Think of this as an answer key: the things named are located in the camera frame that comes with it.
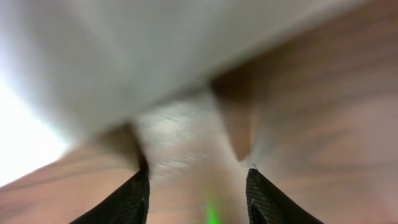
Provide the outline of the white printed t-shirt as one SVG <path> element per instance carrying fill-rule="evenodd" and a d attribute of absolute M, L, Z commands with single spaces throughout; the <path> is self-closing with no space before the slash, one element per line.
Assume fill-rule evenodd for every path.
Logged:
<path fill-rule="evenodd" d="M 2 0 L 1 184 L 347 0 Z"/>

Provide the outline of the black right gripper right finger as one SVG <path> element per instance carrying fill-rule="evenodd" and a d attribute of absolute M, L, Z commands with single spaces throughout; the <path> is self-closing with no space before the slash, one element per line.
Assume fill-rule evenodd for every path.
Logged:
<path fill-rule="evenodd" d="M 246 201 L 250 224 L 322 224 L 257 169 L 248 170 Z"/>

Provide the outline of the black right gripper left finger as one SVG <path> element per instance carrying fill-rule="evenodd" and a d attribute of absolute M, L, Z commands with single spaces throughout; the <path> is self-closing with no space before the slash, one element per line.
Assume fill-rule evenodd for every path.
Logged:
<path fill-rule="evenodd" d="M 148 173 L 140 170 L 71 224 L 146 224 L 149 195 Z"/>

